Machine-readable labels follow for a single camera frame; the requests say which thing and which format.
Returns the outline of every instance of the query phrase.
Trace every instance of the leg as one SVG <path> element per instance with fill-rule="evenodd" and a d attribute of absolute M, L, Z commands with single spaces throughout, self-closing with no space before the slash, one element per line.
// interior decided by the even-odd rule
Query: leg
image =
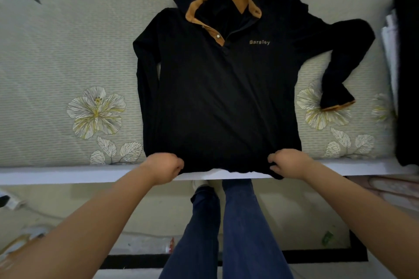
<path fill-rule="evenodd" d="M 212 187 L 202 186 L 191 202 L 192 218 L 159 279 L 217 279 L 220 200 Z"/>
<path fill-rule="evenodd" d="M 292 279 L 249 179 L 223 180 L 223 279 Z"/>

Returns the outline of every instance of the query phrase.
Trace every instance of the hand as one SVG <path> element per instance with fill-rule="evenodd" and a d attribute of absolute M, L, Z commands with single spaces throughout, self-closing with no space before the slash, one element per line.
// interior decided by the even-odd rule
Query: hand
<path fill-rule="evenodd" d="M 296 149 L 282 149 L 268 156 L 274 162 L 270 169 L 285 178 L 304 180 L 308 168 L 315 162 L 306 153 Z"/>
<path fill-rule="evenodd" d="M 184 161 L 173 153 L 154 153 L 140 164 L 153 185 L 160 185 L 172 181 L 184 167 Z"/>

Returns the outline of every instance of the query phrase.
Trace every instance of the person's right arm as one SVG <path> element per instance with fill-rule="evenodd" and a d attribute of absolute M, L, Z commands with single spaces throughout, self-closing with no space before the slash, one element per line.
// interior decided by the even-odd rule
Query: person's right arm
<path fill-rule="evenodd" d="M 306 181 L 397 278 L 419 275 L 419 222 L 295 149 L 268 157 L 271 170 Z"/>

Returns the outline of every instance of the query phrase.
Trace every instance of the dark blue cloth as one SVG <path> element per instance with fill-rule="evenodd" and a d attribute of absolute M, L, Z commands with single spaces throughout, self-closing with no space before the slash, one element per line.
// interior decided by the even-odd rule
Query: dark blue cloth
<path fill-rule="evenodd" d="M 249 179 L 224 180 L 223 279 L 292 279 Z M 160 279 L 216 279 L 220 200 L 203 186 L 191 198 L 193 214 Z"/>

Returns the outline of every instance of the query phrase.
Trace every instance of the foot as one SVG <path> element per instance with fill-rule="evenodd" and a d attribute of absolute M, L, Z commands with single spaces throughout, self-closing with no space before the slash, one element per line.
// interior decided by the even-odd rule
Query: foot
<path fill-rule="evenodd" d="M 192 187 L 194 188 L 194 191 L 196 191 L 197 188 L 203 187 L 204 185 L 209 186 L 207 180 L 192 180 Z"/>

